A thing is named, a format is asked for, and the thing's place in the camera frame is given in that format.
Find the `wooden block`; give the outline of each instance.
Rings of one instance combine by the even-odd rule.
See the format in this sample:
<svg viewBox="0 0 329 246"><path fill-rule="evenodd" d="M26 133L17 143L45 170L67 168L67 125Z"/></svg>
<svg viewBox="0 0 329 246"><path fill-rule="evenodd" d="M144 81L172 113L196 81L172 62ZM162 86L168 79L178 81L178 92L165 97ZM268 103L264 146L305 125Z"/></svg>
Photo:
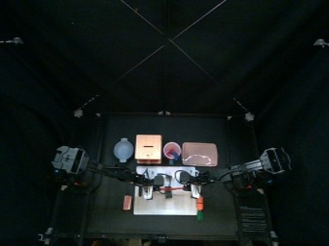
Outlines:
<svg viewBox="0 0 329 246"><path fill-rule="evenodd" d="M162 135L137 135L136 159L138 163L161 163Z"/></svg>

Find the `red object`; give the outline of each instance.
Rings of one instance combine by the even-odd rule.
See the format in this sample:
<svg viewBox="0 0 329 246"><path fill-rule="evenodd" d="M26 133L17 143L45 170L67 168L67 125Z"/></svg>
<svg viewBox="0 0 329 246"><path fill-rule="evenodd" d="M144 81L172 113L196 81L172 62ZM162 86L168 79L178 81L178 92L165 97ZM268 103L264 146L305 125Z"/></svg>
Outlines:
<svg viewBox="0 0 329 246"><path fill-rule="evenodd" d="M203 196L197 199L197 209L200 211L204 210L204 197Z"/></svg>
<svg viewBox="0 0 329 246"><path fill-rule="evenodd" d="M125 196L124 210L130 210L132 209L132 200L133 200L132 196Z"/></svg>

